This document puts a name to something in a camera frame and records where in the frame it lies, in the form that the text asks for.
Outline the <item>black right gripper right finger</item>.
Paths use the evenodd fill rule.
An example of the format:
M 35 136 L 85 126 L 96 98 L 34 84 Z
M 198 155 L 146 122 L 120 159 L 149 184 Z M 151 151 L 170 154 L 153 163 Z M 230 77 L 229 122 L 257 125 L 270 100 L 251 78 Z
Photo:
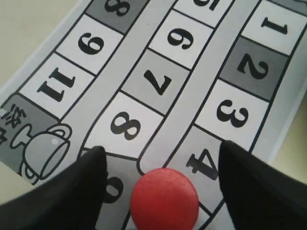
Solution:
M 236 230 L 305 230 L 307 186 L 238 144 L 220 145 L 220 189 Z

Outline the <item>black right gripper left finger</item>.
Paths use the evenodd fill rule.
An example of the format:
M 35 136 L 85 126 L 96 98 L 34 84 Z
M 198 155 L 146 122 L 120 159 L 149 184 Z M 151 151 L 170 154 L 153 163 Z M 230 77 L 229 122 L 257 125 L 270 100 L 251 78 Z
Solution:
M 1 205 L 0 228 L 94 230 L 106 184 L 106 152 L 95 146 L 48 182 Z

